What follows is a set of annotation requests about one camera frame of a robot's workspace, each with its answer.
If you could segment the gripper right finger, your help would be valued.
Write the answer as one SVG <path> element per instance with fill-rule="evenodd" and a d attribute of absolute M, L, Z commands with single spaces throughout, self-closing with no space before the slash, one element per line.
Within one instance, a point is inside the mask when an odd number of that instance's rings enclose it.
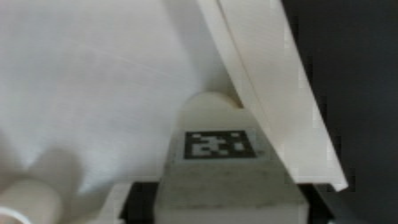
<path fill-rule="evenodd" d="M 320 190 L 313 184 L 301 184 L 299 188 L 310 203 L 308 224 L 331 224 L 335 214 L 322 197 Z"/>

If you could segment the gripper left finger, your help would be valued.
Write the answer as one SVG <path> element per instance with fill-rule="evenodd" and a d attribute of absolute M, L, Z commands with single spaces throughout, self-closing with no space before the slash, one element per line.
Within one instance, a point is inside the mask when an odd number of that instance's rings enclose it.
<path fill-rule="evenodd" d="M 136 182 L 120 213 L 123 224 L 155 224 L 159 182 Z"/>

